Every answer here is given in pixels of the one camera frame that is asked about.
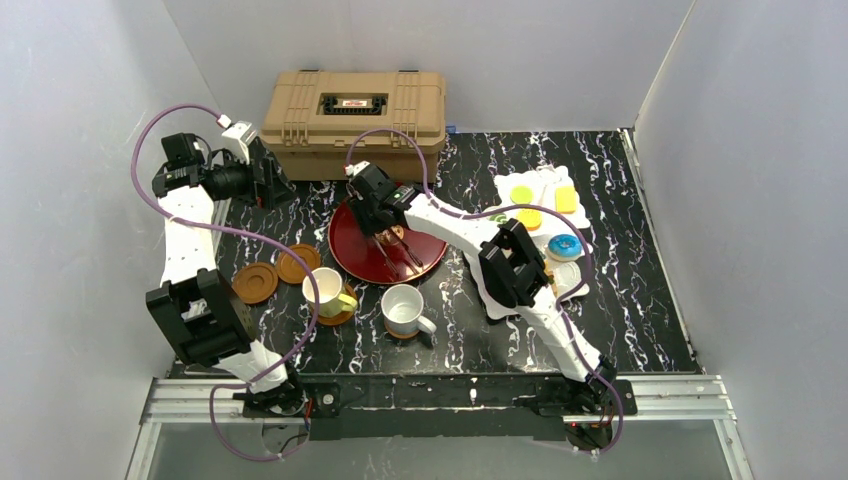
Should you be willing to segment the white mug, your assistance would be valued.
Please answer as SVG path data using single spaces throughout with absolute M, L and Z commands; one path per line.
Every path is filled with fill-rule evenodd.
M 424 299 L 420 291 L 408 284 L 397 284 L 385 291 L 380 301 L 386 329 L 398 333 L 419 330 L 433 335 L 437 326 L 423 313 Z

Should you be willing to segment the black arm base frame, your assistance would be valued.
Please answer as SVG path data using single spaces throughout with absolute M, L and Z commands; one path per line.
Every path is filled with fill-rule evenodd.
M 317 441 L 520 436 L 593 449 L 638 411 L 626 380 L 604 387 L 557 373 L 293 373 L 273 390 L 235 397 L 245 417 L 291 417 Z

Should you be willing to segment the white three-tier cake stand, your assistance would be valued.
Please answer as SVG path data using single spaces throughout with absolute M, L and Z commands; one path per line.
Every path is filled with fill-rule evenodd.
M 509 219 L 515 219 L 521 209 L 536 209 L 542 213 L 542 225 L 536 231 L 528 231 L 535 246 L 545 261 L 546 274 L 555 295 L 566 293 L 570 299 L 582 297 L 590 292 L 590 286 L 584 279 L 579 262 L 591 253 L 591 246 L 584 248 L 583 254 L 572 262 L 559 262 L 547 255 L 548 240 L 558 234 L 570 234 L 577 237 L 576 230 L 586 232 L 591 226 L 586 209 L 580 202 L 575 182 L 564 166 L 540 166 L 533 170 L 508 175 L 497 175 L 494 184 L 501 202 L 490 206 L 484 211 L 487 220 L 494 224 L 503 224 Z M 517 185 L 526 185 L 534 191 L 532 204 L 513 204 L 510 201 L 510 190 Z M 554 194 L 558 186 L 572 185 L 579 198 L 579 208 L 576 213 L 563 215 L 555 210 Z

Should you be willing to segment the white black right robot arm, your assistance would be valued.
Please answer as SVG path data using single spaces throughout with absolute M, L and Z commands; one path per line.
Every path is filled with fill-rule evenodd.
M 516 219 L 497 224 L 487 214 L 452 210 L 427 187 L 397 185 L 367 161 L 344 171 L 351 207 L 364 214 L 368 227 L 399 225 L 461 250 L 489 317 L 522 317 L 566 378 L 594 388 L 610 386 L 614 366 L 565 319 L 542 253 L 523 224 Z

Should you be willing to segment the green round macaron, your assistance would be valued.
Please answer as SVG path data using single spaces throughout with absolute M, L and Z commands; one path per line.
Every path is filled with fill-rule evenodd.
M 534 202 L 534 191 L 526 185 L 517 185 L 510 190 L 510 201 L 513 204 L 532 204 Z

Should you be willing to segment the pale yellow mug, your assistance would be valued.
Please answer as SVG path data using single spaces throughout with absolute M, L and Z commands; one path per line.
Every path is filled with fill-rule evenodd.
M 301 293 L 310 307 L 318 307 L 320 317 L 333 318 L 354 312 L 358 301 L 352 294 L 346 293 L 345 283 L 339 272 L 328 267 L 319 267 L 312 271 L 312 277 L 314 280 L 303 281 Z

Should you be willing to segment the orange round cookie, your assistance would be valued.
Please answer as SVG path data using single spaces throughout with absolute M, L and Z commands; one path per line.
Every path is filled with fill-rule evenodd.
M 515 216 L 528 231 L 536 231 L 542 225 L 542 213 L 536 209 L 521 209 Z

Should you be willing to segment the small light wooden coaster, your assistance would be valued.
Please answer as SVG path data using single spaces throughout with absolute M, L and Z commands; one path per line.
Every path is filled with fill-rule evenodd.
M 387 329 L 387 332 L 393 338 L 396 338 L 396 339 L 399 339 L 399 340 L 408 340 L 408 339 L 414 338 L 419 333 L 421 333 L 419 330 L 415 330 L 411 333 L 398 333 L 398 332 L 395 332 L 395 331 L 392 331 L 392 330 L 389 330 L 389 329 Z

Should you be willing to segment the blue frosted donut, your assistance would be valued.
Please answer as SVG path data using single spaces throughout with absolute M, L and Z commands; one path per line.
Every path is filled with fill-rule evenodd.
M 579 238 L 570 234 L 558 234 L 551 237 L 546 250 L 551 259 L 559 262 L 576 261 L 583 254 Z

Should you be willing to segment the black tongs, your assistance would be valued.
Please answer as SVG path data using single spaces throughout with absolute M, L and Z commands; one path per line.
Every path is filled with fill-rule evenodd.
M 375 233 L 371 240 L 384 259 L 393 280 L 423 272 L 423 261 L 405 241 L 405 229 L 400 225 Z

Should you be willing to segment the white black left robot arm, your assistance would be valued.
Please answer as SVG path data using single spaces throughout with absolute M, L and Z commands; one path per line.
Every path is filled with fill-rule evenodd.
M 293 193 L 256 133 L 246 125 L 227 129 L 222 161 L 206 157 L 197 135 L 162 138 L 165 163 L 151 186 L 165 220 L 165 265 L 146 306 L 177 358 L 186 365 L 223 369 L 248 383 L 252 393 L 287 390 L 280 354 L 258 339 L 249 308 L 218 270 L 213 246 L 215 204 L 236 199 L 273 209 Z

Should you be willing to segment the orange square cake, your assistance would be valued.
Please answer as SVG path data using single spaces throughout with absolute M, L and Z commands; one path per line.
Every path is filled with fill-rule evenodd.
M 558 186 L 555 190 L 554 201 L 555 210 L 559 214 L 574 214 L 579 208 L 578 194 L 572 185 Z

